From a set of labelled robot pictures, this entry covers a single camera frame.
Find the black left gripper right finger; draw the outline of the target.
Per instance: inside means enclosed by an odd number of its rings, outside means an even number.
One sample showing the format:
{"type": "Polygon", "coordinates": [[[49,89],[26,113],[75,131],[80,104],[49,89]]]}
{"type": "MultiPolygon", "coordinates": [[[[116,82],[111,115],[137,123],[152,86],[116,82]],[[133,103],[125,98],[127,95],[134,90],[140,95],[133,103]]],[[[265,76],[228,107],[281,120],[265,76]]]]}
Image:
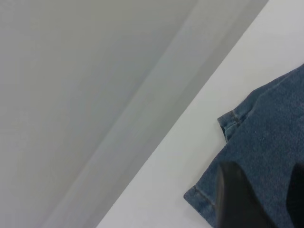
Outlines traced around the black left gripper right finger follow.
{"type": "Polygon", "coordinates": [[[295,228],[304,227],[304,164],[297,163],[292,170],[286,208],[295,228]]]}

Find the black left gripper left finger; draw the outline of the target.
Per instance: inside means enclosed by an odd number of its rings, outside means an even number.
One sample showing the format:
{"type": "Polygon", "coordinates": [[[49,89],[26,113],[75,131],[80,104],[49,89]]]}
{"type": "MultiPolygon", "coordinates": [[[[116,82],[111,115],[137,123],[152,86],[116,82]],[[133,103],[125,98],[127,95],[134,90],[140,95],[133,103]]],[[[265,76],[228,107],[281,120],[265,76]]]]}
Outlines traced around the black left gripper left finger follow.
{"type": "Polygon", "coordinates": [[[221,162],[216,184],[217,228],[275,228],[244,171],[235,162],[221,162]]]}

